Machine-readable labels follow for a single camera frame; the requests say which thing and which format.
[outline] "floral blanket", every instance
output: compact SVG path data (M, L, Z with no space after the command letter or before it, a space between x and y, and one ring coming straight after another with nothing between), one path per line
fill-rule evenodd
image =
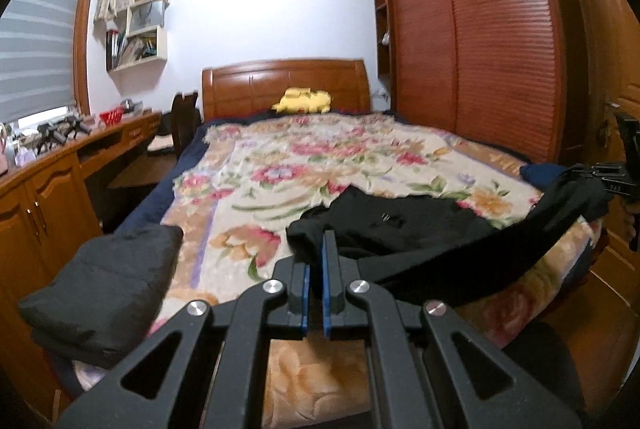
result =
M214 126L205 142L203 159L175 180L163 219L185 235L152 331L190 300L230 301L268 279L276 261L291 254L287 225L312 206L328 205L348 184L387 197L454 198L499 229L521 220L541 195L520 180L516 158L377 114ZM554 299L577 257L596 241L594 230L576 222L521 279L458 313L505 346ZM101 376L80 363L76 372L85 388ZM361 341L329 342L312 330L303 341L271 343L263 427L297 427L368 408Z

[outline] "metal screw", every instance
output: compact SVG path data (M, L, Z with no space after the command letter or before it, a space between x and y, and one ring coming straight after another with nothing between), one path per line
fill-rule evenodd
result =
M284 288L284 285L277 279L269 279L262 285L262 289L268 294L276 294Z
M364 294L369 291L371 286L363 279L356 279L356 281L352 281L349 285L349 290L351 290L354 294Z
M442 301L429 301L425 304L424 310L434 317L442 317L447 313L447 305Z
M187 305L187 313L194 317L199 317L206 311L207 303L205 301L191 301Z

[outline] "yellow pillow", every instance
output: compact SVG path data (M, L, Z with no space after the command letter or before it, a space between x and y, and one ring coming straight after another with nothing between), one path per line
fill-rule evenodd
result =
M289 88L271 109L279 113L304 112L326 113L331 109L331 95L326 91L311 91L311 88Z

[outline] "drawer handle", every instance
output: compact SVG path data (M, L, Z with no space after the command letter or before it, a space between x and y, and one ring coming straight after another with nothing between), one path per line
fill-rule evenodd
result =
M38 232L38 228L36 226L36 220L33 219L33 214L31 213L31 211L27 208L27 216L29 217L29 222L31 223L31 226L33 227L33 232L36 234L36 239L38 240L38 245L42 245L42 242L40 240L40 232Z
M36 210L38 215L40 216L40 221L42 221L42 229L45 234L47 234L47 222L44 220L44 214L42 213L42 209L40 208L40 204L38 202L34 202L36 206Z

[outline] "sliding wardrobe door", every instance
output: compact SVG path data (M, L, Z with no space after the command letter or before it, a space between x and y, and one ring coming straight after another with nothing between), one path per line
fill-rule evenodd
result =
M396 111L419 125L456 127L450 0L392 0Z
M452 1L456 132L555 160L566 92L558 0Z

